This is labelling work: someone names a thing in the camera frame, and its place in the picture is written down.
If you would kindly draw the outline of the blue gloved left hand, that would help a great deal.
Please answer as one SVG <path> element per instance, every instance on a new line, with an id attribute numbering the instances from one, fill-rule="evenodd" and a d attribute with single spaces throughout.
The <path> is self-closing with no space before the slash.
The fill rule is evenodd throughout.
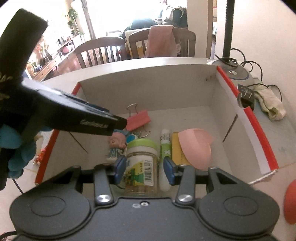
<path id="1" fill-rule="evenodd" d="M 35 136 L 40 131 L 51 130 L 50 127 L 38 124 L 22 128 L 1 126 L 1 185 L 6 184 L 7 178 L 18 178 L 23 174 L 23 168 L 37 151 Z"/>

